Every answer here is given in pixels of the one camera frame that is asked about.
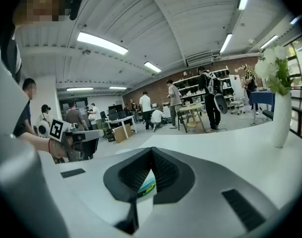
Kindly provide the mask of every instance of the white ceiling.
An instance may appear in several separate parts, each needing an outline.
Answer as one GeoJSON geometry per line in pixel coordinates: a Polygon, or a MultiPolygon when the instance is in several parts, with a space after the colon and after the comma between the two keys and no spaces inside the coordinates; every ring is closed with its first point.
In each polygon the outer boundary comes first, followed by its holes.
{"type": "Polygon", "coordinates": [[[280,0],[83,0],[78,18],[23,26],[15,33],[22,72],[27,77],[56,74],[59,97],[67,87],[94,86],[86,95],[129,90],[185,68],[185,58],[202,52],[223,55],[253,53],[249,38],[264,44],[274,34],[291,30],[293,16],[280,0]],[[80,31],[102,37],[129,50],[124,56],[78,42],[80,31]],[[149,61],[163,72],[143,64],[149,61]]]}

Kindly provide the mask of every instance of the tabletop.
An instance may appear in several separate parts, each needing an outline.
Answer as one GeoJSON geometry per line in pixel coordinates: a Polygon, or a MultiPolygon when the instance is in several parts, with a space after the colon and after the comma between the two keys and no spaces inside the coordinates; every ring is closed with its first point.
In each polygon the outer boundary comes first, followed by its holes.
{"type": "Polygon", "coordinates": [[[302,139],[290,132],[284,147],[275,148],[271,131],[267,122],[211,134],[154,135],[141,148],[165,148],[223,165],[281,208],[302,189],[302,139]]]}
{"type": "Polygon", "coordinates": [[[190,106],[187,106],[187,107],[180,108],[180,111],[189,111],[189,110],[201,109],[202,106],[203,106],[202,104],[190,105],[190,106]]]}
{"type": "Polygon", "coordinates": [[[122,118],[122,119],[117,119],[117,120],[113,120],[113,121],[106,121],[106,123],[117,123],[117,122],[122,122],[122,121],[126,121],[126,120],[129,120],[129,119],[132,119],[133,116],[128,116],[128,117],[125,117],[125,118],[122,118]]]}

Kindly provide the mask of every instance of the brown wall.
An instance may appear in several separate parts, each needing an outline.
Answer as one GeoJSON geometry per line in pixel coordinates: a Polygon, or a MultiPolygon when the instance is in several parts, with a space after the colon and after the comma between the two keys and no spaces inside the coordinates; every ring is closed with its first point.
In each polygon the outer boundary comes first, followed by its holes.
{"type": "MultiPolygon", "coordinates": [[[[244,76],[244,71],[240,70],[239,72],[235,72],[235,69],[239,68],[240,66],[247,64],[250,66],[255,66],[257,63],[257,57],[247,57],[247,58],[240,58],[240,59],[232,59],[226,61],[218,61],[211,65],[205,65],[205,68],[214,71],[225,69],[228,66],[229,72],[232,75],[239,75],[240,78],[244,76]]],[[[156,103],[158,105],[162,105],[164,102],[168,102],[169,99],[166,97],[168,95],[168,88],[166,85],[166,80],[171,79],[173,82],[178,81],[182,78],[188,78],[197,75],[196,68],[185,70],[187,72],[187,76],[183,75],[183,72],[175,73],[171,76],[159,79],[153,83],[145,85],[137,90],[134,90],[128,94],[123,96],[124,103],[128,103],[130,99],[133,99],[137,104],[139,104],[140,97],[142,96],[143,91],[147,91],[148,96],[151,98],[151,104],[156,103]]],[[[258,87],[261,87],[262,83],[261,80],[258,79],[258,87]]]]}

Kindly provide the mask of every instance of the floor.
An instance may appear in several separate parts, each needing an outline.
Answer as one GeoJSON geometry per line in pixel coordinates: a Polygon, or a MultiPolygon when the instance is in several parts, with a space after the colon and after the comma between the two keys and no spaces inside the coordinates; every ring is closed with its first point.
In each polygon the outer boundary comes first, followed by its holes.
{"type": "MultiPolygon", "coordinates": [[[[261,104],[261,108],[265,110],[266,105],[261,104]]],[[[241,114],[239,116],[237,114],[232,115],[230,112],[228,112],[225,115],[221,115],[221,122],[219,124],[219,128],[234,130],[234,129],[241,129],[241,128],[252,126],[253,113],[248,112],[249,106],[245,106],[245,110],[246,113],[241,114]]],[[[260,114],[257,115],[256,117],[257,117],[256,125],[271,121],[271,120],[266,120],[266,117],[262,115],[262,112],[260,112],[260,114]]],[[[208,129],[210,125],[209,125],[209,119],[207,114],[203,114],[201,118],[204,123],[205,129],[208,129]]],[[[197,126],[197,128],[189,128],[188,133],[186,133],[183,126],[181,126],[180,130],[178,130],[178,129],[169,129],[170,125],[171,125],[170,123],[166,124],[162,128],[153,132],[153,130],[151,129],[149,131],[146,131],[145,124],[139,123],[136,125],[138,134],[133,134],[133,136],[130,137],[129,140],[125,140],[120,144],[117,144],[115,141],[113,142],[108,142],[107,140],[104,142],[100,141],[98,144],[98,149],[94,154],[94,158],[103,158],[103,157],[111,156],[113,154],[118,154],[121,151],[128,151],[131,149],[138,148],[145,141],[147,141],[151,136],[155,134],[156,135],[190,135],[190,134],[204,133],[201,126],[197,126]]]]}

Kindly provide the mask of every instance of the vase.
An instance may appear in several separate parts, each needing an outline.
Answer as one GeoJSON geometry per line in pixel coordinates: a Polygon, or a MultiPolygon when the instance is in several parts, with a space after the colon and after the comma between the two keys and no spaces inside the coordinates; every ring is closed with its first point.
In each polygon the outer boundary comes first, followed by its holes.
{"type": "Polygon", "coordinates": [[[277,148],[282,148],[288,137],[292,119],[291,94],[275,94],[273,115],[272,142],[277,148]]]}

